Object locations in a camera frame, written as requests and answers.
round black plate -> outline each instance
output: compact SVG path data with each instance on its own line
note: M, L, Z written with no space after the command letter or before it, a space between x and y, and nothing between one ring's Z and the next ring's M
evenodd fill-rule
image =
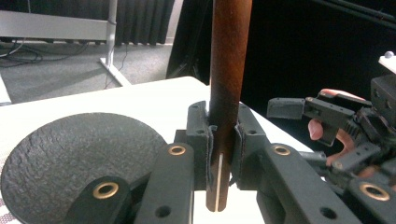
M163 138L115 114L79 114L37 129L11 152L1 174L6 206L26 223L59 223L94 179L129 183L150 172Z

black curtain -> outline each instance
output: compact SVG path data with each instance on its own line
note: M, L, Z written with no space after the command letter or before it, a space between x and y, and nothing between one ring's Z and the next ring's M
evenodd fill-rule
M28 12L27 0L0 0L0 10ZM175 0L119 0L116 45L164 44ZM107 20L108 0L30 0L35 14Z

black disc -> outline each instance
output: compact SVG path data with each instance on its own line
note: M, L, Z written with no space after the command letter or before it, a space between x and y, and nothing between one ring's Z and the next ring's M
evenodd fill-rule
M29 134L1 174L6 206L26 223L59 223L94 179L132 183L150 172L163 138L148 125L115 114L79 114Z

floor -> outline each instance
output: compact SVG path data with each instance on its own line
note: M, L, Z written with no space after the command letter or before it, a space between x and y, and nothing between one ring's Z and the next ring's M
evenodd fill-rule
M84 46L61 42L29 43L26 46L37 49L43 61L5 68L15 63L0 60L0 75L12 104L120 86L99 63L99 58L106 57L106 45L92 43ZM114 48L114 65L132 84L162 80L165 79L171 50L172 46L168 45L122 45ZM79 52L78 55L61 59L62 55ZM22 52L16 56L32 58L32 55Z

wooden handle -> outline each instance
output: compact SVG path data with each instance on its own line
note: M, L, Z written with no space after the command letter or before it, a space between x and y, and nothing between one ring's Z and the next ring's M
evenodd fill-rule
M227 203L252 1L214 0L213 4L209 124L218 128L214 131L206 207L217 212Z

